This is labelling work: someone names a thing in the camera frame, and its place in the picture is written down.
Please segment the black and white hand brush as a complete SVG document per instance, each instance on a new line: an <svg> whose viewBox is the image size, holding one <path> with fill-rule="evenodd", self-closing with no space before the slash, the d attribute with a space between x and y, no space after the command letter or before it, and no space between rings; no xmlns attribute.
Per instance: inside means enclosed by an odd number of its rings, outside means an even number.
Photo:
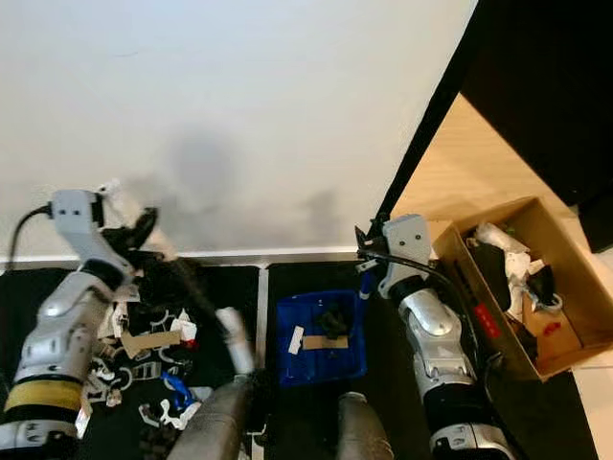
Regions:
<svg viewBox="0 0 613 460"><path fill-rule="evenodd" d="M189 302L193 304L205 318L215 320L220 329L220 337L226 342L229 358L234 367L234 373L250 376L257 371L257 362L249 333L242 323L242 316L236 308L216 307L207 297L205 290L195 276L195 270L185 259L174 258L168 262L170 271L174 273L181 288L187 293Z"/></svg>

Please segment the blue plastic dustpan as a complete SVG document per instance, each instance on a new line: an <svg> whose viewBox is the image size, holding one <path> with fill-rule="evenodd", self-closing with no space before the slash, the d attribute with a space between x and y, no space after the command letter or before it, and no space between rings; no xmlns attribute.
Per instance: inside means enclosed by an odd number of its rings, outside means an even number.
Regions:
<svg viewBox="0 0 613 460"><path fill-rule="evenodd" d="M287 263L270 266L272 307L267 351L273 356L281 387L355 380L367 372L365 311L373 293L371 273L356 272L356 262ZM294 326L307 334L323 334L315 316L328 304L341 304L351 317L350 347L345 350L287 350Z"/></svg>

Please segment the black crumpled scrap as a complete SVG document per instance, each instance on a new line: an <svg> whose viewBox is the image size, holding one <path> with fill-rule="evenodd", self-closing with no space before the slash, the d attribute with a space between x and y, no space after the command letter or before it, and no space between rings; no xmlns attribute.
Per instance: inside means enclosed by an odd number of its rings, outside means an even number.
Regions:
<svg viewBox="0 0 613 460"><path fill-rule="evenodd" d="M338 340L349 336L353 320L341 304L328 304L320 314L315 316L315 324L329 340Z"/></svg>

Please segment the grey left robot leg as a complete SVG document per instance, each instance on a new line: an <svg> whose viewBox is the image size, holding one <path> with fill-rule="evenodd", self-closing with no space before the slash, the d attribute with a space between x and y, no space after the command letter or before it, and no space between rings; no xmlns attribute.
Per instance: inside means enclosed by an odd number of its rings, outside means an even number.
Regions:
<svg viewBox="0 0 613 460"><path fill-rule="evenodd" d="M233 377L201 404L166 460L238 460L255 383Z"/></svg>

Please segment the grey right robot leg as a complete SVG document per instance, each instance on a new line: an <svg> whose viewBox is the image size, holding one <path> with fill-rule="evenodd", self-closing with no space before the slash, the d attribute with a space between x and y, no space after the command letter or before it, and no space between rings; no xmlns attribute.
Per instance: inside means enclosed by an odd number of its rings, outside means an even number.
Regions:
<svg viewBox="0 0 613 460"><path fill-rule="evenodd" d="M338 398L338 441L334 460L395 460L379 416L360 393Z"/></svg>

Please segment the brown cardboard strip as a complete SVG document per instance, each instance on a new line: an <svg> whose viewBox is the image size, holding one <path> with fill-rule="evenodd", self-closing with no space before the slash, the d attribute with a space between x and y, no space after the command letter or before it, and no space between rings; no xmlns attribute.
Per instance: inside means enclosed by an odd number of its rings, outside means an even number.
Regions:
<svg viewBox="0 0 613 460"><path fill-rule="evenodd" d="M350 341L348 336L329 338L324 334L307 334L302 338L301 350L345 350L349 349Z"/></svg>

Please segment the torn brown cardboard piece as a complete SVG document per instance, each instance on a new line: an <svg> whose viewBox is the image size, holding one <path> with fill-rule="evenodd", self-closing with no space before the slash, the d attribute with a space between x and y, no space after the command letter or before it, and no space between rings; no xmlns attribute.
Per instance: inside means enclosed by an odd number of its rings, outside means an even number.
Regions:
<svg viewBox="0 0 613 460"><path fill-rule="evenodd" d="M136 356L143 354L144 351L174 346L180 342L180 332L120 333L120 343L122 343L123 349L132 359L136 359Z"/></svg>

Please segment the grey robot leg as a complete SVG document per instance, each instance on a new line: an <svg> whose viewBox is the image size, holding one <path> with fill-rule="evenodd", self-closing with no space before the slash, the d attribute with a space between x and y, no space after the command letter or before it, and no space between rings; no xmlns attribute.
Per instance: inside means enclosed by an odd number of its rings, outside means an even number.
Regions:
<svg viewBox="0 0 613 460"><path fill-rule="evenodd" d="M238 460L255 383L233 377L201 404L166 460Z"/></svg>
<svg viewBox="0 0 613 460"><path fill-rule="evenodd" d="M338 441L334 460L395 460L379 416L360 393L338 398Z"/></svg>

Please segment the white crumpled paper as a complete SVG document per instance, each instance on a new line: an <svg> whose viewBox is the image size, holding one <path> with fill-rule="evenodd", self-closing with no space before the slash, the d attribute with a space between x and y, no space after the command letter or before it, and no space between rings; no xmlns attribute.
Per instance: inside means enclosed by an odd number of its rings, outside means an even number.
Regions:
<svg viewBox="0 0 613 460"><path fill-rule="evenodd" d="M504 271L510 286L525 285L527 277L533 272L533 258L529 246L510 236L493 223L483 222L474 229L474 236L479 242L493 245L502 250Z"/></svg>

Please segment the black door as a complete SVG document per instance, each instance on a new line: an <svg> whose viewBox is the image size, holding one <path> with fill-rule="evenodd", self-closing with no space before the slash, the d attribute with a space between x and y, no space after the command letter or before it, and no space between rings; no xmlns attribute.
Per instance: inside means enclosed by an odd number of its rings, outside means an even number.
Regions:
<svg viewBox="0 0 613 460"><path fill-rule="evenodd" d="M474 0L373 229L459 96L577 211L595 253L613 249L613 0Z"/></svg>

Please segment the brown cardboard box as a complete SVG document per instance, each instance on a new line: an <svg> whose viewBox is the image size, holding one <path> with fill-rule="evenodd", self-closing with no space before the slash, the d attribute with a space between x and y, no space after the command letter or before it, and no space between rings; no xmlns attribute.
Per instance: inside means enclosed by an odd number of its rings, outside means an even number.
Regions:
<svg viewBox="0 0 613 460"><path fill-rule="evenodd" d="M465 238L482 223L509 228L531 255L555 273L561 311L527 310L526 329L534 335L535 356L530 356L513 331L495 297L494 282L479 272ZM468 218L452 220L433 241L435 254L450 273L482 342L482 354L503 356L505 376L512 380L546 381L575 365L613 351L613 290L601 280L588 251L565 231L534 196L500 203Z"/></svg>

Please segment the blue plastic scrap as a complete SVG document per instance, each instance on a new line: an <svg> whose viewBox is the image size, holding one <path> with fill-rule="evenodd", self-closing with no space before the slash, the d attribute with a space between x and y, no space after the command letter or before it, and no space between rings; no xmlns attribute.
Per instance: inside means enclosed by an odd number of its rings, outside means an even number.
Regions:
<svg viewBox="0 0 613 460"><path fill-rule="evenodd" d="M161 374L161 378L172 393L170 406L175 410L184 411L190 404L196 403L195 395L181 377L165 371Z"/></svg>

